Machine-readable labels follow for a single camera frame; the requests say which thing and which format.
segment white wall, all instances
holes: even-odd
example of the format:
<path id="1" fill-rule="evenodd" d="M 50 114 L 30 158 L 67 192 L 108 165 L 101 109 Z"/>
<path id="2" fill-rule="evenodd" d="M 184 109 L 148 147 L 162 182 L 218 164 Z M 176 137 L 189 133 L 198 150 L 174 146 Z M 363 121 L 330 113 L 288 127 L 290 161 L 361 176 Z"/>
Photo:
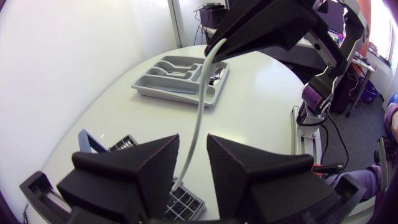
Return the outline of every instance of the white wall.
<path id="1" fill-rule="evenodd" d="M 193 12 L 196 8 L 204 3 L 218 2 L 225 5 L 225 0 L 180 0 L 180 8 L 182 14 L 182 21 L 184 23 L 184 33 L 187 39 L 187 46 L 193 46 L 195 40 L 195 34 L 200 24 L 199 21 L 195 19 L 195 13 Z M 197 39 L 195 45 L 201 44 L 201 33 L 200 29 L 198 31 Z M 206 44 L 205 36 L 203 35 L 203 44 Z"/>
<path id="2" fill-rule="evenodd" d="M 384 109 L 387 108 L 387 104 L 391 96 L 398 93 L 398 27 L 394 20 L 392 20 L 392 28 L 395 34 L 391 48 L 391 73 L 393 76 L 388 79 L 386 86 L 387 91 L 386 94 L 383 94 L 384 103 L 382 106 Z"/>
<path id="3" fill-rule="evenodd" d="M 0 190 L 20 221 L 27 201 L 19 184 L 43 168 L 87 107 L 129 69 L 176 48 L 164 0 L 6 2 L 0 13 Z"/>
<path id="4" fill-rule="evenodd" d="M 381 95 L 386 95 L 389 88 L 389 82 L 391 82 L 392 78 L 394 77 L 390 66 L 385 64 L 382 60 L 380 60 L 371 52 L 368 52 L 368 54 L 366 54 L 366 58 L 370 62 L 372 67 L 376 68 L 375 72 L 371 74 L 369 80 L 372 82 L 376 90 Z M 364 73 L 367 72 L 365 67 L 362 67 L 362 70 Z"/>

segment gray cutlery tray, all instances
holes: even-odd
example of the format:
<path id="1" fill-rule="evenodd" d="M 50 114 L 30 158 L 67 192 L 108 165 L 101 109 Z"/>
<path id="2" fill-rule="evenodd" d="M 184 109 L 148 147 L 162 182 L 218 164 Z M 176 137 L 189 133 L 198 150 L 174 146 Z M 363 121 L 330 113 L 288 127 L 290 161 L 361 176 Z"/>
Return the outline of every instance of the gray cutlery tray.
<path id="1" fill-rule="evenodd" d="M 131 88 L 139 94 L 184 103 L 198 104 L 199 76 L 205 59 L 194 57 L 165 56 L 139 77 Z M 205 106 L 214 106 L 228 76 L 229 63 L 218 62 L 224 68 L 216 85 L 208 85 Z"/>

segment table leg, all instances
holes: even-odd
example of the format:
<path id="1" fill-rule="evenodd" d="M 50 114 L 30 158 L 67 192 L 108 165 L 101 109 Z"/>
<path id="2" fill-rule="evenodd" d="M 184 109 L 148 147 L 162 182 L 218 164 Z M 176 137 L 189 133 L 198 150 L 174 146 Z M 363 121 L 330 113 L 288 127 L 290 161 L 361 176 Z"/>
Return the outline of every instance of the table leg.
<path id="1" fill-rule="evenodd" d="M 365 80 L 363 81 L 362 85 L 361 85 L 361 89 L 359 90 L 358 95 L 356 96 L 354 103 L 351 105 L 351 107 L 349 108 L 348 112 L 346 113 L 346 117 L 349 118 L 349 115 L 351 114 L 351 111 L 355 108 L 356 104 L 358 103 L 359 99 L 362 96 L 363 91 L 365 90 L 366 84 L 369 80 L 369 77 L 371 76 L 371 71 L 367 71 L 366 75 L 365 75 Z"/>

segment gray carpet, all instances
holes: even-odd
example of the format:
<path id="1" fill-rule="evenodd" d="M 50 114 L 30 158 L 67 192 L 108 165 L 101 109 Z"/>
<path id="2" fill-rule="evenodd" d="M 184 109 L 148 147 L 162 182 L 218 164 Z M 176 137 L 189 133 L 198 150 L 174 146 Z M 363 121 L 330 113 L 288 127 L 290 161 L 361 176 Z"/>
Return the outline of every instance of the gray carpet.
<path id="1" fill-rule="evenodd" d="M 343 138 L 348 154 L 349 162 L 345 172 L 364 169 L 374 164 L 373 152 L 377 149 L 376 142 L 381 136 L 386 136 L 384 130 L 384 110 L 381 106 L 383 99 L 378 96 L 373 103 L 360 103 L 355 108 L 349 118 L 345 114 L 351 104 L 343 114 L 331 113 L 341 137 Z M 343 145 L 340 143 L 335 127 L 328 120 L 325 126 L 329 132 L 329 146 L 323 158 L 323 164 L 335 162 L 345 162 L 346 154 Z M 321 130 L 322 149 L 326 144 L 326 132 Z"/>

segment round table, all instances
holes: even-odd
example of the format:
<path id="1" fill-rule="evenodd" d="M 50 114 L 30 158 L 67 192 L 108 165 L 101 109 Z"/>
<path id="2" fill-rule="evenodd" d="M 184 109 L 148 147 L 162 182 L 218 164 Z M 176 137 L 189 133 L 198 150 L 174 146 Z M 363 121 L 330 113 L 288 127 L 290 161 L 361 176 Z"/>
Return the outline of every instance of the round table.
<path id="1" fill-rule="evenodd" d="M 130 86 L 162 57 L 204 58 L 204 49 L 205 45 L 200 45 L 166 52 L 141 63 L 113 83 L 73 125 L 45 165 L 43 172 L 53 187 L 73 169 L 71 158 L 79 151 L 78 133 L 82 129 L 104 147 L 127 134 L 144 143 L 179 133 L 174 172 L 179 175 L 188 154 L 197 105 L 142 96 Z M 226 61 L 230 63 L 228 76 L 216 105 L 204 110 L 197 148 L 183 180 L 184 186 L 206 203 L 202 220 L 219 219 L 206 150 L 207 134 L 269 152 L 291 154 L 290 112 L 302 103 L 302 82 L 277 60 L 251 52 Z M 40 218 L 31 206 L 28 216 L 32 223 Z"/>

